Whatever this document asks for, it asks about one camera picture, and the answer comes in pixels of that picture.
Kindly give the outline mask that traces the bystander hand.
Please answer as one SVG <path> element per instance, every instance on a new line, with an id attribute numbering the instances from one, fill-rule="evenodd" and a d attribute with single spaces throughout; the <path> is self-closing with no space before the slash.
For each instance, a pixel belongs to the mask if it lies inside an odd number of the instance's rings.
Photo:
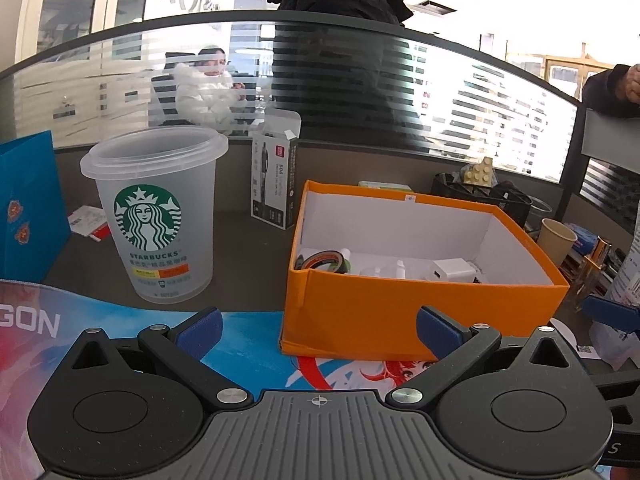
<path id="1" fill-rule="evenodd" d="M 620 101 L 640 104 L 640 66 L 634 65 L 626 70 L 615 86 L 616 98 Z"/>

